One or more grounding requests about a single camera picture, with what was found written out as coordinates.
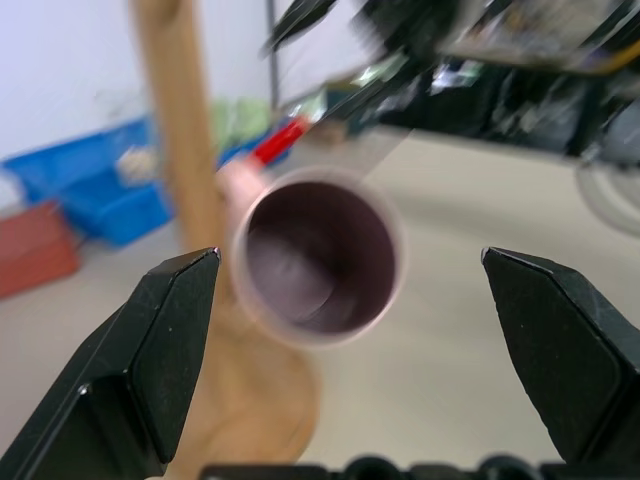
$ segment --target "blue container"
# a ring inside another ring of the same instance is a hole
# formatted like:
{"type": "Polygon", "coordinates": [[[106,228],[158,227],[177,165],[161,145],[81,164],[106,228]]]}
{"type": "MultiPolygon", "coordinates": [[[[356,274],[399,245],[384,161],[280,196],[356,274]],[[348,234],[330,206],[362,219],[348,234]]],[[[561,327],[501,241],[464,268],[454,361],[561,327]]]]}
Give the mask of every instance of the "blue container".
{"type": "MultiPolygon", "coordinates": [[[[218,168],[240,153],[249,153],[271,132],[225,150],[218,168]]],[[[147,118],[111,130],[20,155],[3,162],[17,176],[30,205],[57,200],[69,222],[93,238],[121,247],[168,222],[170,204],[159,185],[123,185],[115,164],[131,147],[152,143],[147,118]]],[[[285,152],[276,161],[286,158],[285,152]]]]}
{"type": "Polygon", "coordinates": [[[148,121],[117,128],[7,159],[0,165],[22,181],[32,205],[55,199],[74,183],[113,168],[132,146],[149,145],[148,121]]]}
{"type": "Polygon", "coordinates": [[[125,186],[115,170],[65,188],[59,201],[72,225],[115,247],[128,245],[172,217],[159,184],[125,186]]]}

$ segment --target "gray floor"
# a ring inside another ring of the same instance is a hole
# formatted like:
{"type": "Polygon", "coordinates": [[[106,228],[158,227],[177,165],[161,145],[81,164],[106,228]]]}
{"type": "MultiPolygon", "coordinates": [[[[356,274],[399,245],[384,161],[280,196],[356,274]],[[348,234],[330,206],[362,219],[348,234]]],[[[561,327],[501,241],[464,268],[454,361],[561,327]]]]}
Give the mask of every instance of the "gray floor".
{"type": "MultiPolygon", "coordinates": [[[[402,136],[301,146],[274,171],[341,165],[366,174],[395,204],[409,252],[406,282],[384,321],[353,344],[313,354],[323,402],[302,461],[340,468],[377,453],[402,466],[471,467],[500,451],[557,459],[511,366],[480,252],[495,245],[579,268],[637,321],[637,240],[594,218],[558,158],[402,136]]],[[[0,452],[74,348],[145,271],[179,251],[173,225],[119,252],[87,245],[77,275],[0,302],[0,452]]]]}

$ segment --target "clear plastic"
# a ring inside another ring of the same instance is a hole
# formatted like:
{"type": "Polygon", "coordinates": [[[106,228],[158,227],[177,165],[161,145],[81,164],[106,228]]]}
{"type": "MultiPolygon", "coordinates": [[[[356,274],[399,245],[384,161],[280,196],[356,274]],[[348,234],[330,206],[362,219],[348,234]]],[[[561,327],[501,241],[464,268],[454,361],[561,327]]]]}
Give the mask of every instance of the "clear plastic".
{"type": "MultiPolygon", "coordinates": [[[[354,87],[363,88],[378,79],[389,79],[397,73],[403,62],[404,57],[401,55],[393,55],[381,62],[365,67],[350,77],[329,79],[328,82],[339,81],[340,83],[348,83],[354,87]]],[[[381,112],[399,108],[401,105],[406,106],[414,97],[414,87],[415,85],[413,84],[409,85],[406,89],[385,99],[377,106],[375,114],[378,115],[381,112]]],[[[288,105],[284,111],[288,117],[304,116],[311,123],[317,123],[322,119],[328,109],[327,84],[325,84],[312,94],[288,105]]]]}
{"type": "Polygon", "coordinates": [[[621,0],[464,0],[443,50],[504,63],[564,63],[590,47],[594,32],[620,5],[621,0]]]}

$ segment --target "wooden base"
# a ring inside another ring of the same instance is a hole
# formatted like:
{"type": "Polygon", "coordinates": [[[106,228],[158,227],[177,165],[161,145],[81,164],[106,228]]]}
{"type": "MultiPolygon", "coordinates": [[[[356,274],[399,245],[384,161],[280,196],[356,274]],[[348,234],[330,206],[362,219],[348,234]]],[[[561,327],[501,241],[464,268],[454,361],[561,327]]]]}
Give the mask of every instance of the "wooden base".
{"type": "Polygon", "coordinates": [[[237,306],[215,311],[172,480],[194,480],[212,463],[295,461],[315,429],[320,388],[308,358],[237,306]]]}

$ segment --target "red box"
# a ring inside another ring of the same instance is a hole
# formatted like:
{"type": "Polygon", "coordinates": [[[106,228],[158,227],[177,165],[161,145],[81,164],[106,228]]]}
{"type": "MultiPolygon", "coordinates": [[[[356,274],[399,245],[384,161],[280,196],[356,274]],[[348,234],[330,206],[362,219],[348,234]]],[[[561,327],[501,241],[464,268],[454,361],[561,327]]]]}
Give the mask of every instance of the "red box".
{"type": "Polygon", "coordinates": [[[70,275],[79,265],[73,235],[55,204],[0,220],[0,298],[70,275]]]}

